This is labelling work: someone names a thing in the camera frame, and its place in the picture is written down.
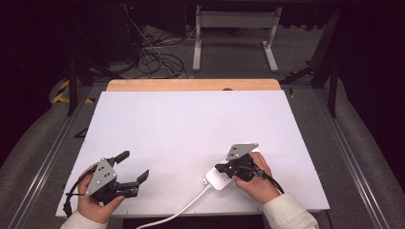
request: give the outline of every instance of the white table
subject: white table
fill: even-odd
[[[203,190],[206,172],[235,143],[257,142],[273,177],[310,211],[329,204],[284,91],[105,92],[66,185],[102,157],[131,155],[116,165],[118,182],[149,169],[137,198],[127,198],[116,217],[164,217],[177,213]],[[64,217],[61,198],[56,215]],[[76,207],[76,197],[72,198]],[[183,214],[261,213],[261,205],[234,184],[208,190]]]

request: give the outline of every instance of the hand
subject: hand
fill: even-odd
[[[87,191],[87,187],[92,180],[93,175],[87,175],[83,180],[78,184],[77,190],[79,194],[85,194]],[[87,218],[91,221],[98,222],[98,223],[107,223],[108,219],[110,218],[111,214],[118,208],[118,206],[122,203],[125,199],[124,196],[119,196],[114,198],[111,202],[109,202],[105,206],[100,206],[96,198],[94,197],[87,197],[87,196],[79,196],[78,197],[78,204],[77,204],[77,211],[80,213],[81,216]]]
[[[253,158],[253,162],[260,168],[265,170],[265,173],[271,176],[271,170],[266,164],[265,159],[260,153],[249,153]],[[250,182],[245,182],[244,180],[233,176],[232,179],[235,184],[240,189],[247,192],[254,200],[265,204],[274,198],[280,196],[277,188],[270,183],[268,180],[263,180],[262,177],[254,177]]]

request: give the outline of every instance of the power cord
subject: power cord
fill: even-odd
[[[144,225],[141,225],[141,226],[137,227],[136,229],[141,229],[141,228],[145,228],[145,227],[155,226],[155,225],[164,223],[164,222],[166,222],[166,221],[169,221],[169,220],[171,220],[171,219],[174,219],[174,218],[178,217],[181,213],[183,213],[188,207],[191,206],[191,204],[193,204],[195,201],[197,201],[197,199],[199,199],[199,198],[200,198],[207,190],[209,190],[211,187],[212,187],[211,184],[207,184],[207,185],[205,186],[205,188],[202,190],[202,192],[199,193],[198,196],[196,196],[193,200],[191,200],[190,203],[188,203],[183,209],[181,209],[177,214],[173,215],[172,217],[167,218],[167,219],[162,219],[162,220],[159,220],[159,221],[156,221],[156,222],[151,222],[151,223],[148,223],[148,224],[144,224]]]

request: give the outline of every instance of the white sleeve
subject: white sleeve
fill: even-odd
[[[107,223],[101,224],[81,216],[75,211],[68,220],[63,223],[60,229],[106,229]]]
[[[319,228],[316,219],[292,194],[282,194],[266,203],[263,212],[272,229]]]

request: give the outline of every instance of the white power adapter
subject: white power adapter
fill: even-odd
[[[224,159],[220,163],[226,164],[227,160]],[[222,190],[232,181],[232,178],[230,178],[226,173],[220,173],[216,168],[213,168],[206,173],[205,179],[202,180],[202,184],[207,185],[209,183],[214,189]]]

